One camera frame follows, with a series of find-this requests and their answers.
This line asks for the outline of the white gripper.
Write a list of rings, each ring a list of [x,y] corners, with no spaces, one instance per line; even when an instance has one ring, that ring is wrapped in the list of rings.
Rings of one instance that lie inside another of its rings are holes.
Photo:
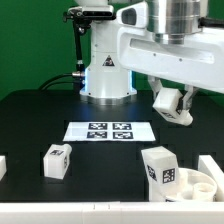
[[[199,88],[224,93],[222,29],[204,28],[186,35],[184,43],[178,45],[157,43],[145,29],[123,27],[117,35],[117,52],[123,68],[149,75],[154,99],[162,88],[159,78],[186,84],[181,110],[192,107]]]

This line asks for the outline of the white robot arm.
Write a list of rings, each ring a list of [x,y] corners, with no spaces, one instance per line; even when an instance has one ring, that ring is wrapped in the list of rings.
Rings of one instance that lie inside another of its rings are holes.
[[[224,93],[224,23],[206,16],[206,0],[142,0],[115,11],[106,0],[81,10],[92,25],[84,94],[99,101],[136,93],[129,71]]]

